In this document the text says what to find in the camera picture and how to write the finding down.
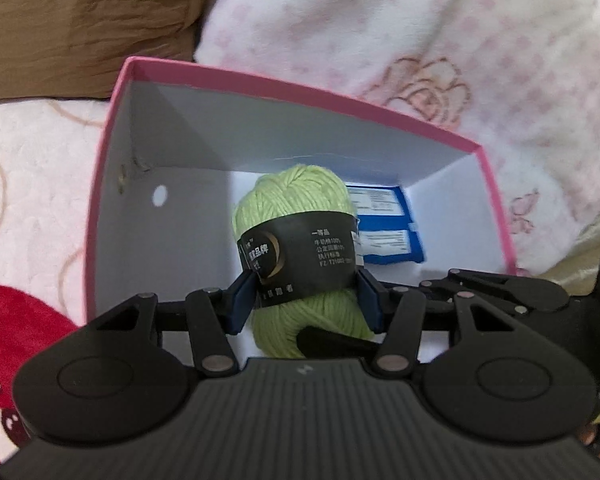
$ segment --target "ribbed black surface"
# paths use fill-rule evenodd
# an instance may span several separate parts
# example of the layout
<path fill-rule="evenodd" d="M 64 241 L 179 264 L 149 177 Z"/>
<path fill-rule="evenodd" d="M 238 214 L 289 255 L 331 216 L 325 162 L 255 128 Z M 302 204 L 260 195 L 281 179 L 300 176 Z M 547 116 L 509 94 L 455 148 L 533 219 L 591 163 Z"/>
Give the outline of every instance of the ribbed black surface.
<path fill-rule="evenodd" d="M 8 480 L 598 480 L 575 440 L 526 449 L 474 442 L 435 421 L 411 388 L 353 360 L 251 360 L 206 381 L 183 412 L 99 449 L 32 442 Z"/>

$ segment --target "pink floral blanket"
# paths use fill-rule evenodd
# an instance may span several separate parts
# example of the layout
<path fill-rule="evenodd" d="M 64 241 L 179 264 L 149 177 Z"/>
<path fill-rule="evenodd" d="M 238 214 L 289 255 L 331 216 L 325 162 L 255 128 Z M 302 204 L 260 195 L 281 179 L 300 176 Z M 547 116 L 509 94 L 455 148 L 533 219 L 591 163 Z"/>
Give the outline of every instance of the pink floral blanket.
<path fill-rule="evenodd" d="M 213 0 L 196 59 L 480 142 L 529 272 L 600 211 L 600 0 Z"/>

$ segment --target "brown pillow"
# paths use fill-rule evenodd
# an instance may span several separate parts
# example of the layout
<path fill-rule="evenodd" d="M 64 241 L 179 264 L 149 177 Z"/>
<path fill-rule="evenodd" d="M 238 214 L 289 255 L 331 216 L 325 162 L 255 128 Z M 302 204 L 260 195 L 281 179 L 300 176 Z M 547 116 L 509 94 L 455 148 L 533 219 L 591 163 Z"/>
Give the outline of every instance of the brown pillow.
<path fill-rule="evenodd" d="M 192 59 L 205 0 L 0 0 L 0 99 L 111 94 L 126 56 Z"/>

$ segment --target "white oval hole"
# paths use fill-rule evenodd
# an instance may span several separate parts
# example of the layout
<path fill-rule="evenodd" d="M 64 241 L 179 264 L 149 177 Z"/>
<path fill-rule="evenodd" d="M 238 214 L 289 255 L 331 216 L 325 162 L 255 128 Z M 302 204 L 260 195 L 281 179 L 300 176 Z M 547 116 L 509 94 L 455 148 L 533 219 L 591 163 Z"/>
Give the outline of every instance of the white oval hole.
<path fill-rule="evenodd" d="M 152 201 L 156 207 L 162 207 L 165 202 L 167 202 L 167 197 L 169 193 L 167 192 L 167 187 L 160 184 L 160 186 L 154 189 L 154 195 L 152 197 Z"/>

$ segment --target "skein of yarn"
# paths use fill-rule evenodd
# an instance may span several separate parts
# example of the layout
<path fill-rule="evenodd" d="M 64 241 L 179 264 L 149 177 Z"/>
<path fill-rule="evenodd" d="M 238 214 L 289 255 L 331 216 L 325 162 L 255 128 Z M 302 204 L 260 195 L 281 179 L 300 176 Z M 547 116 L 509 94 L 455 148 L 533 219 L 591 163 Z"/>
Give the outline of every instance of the skein of yarn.
<path fill-rule="evenodd" d="M 309 211 L 356 215 L 345 184 L 330 170 L 298 165 L 264 175 L 238 204 L 233 218 L 234 235 L 238 239 L 267 220 Z M 251 313 L 256 345 L 269 357 L 303 358 L 296 335 L 307 326 L 357 338 L 369 339 L 373 335 L 353 290 L 325 292 Z"/>

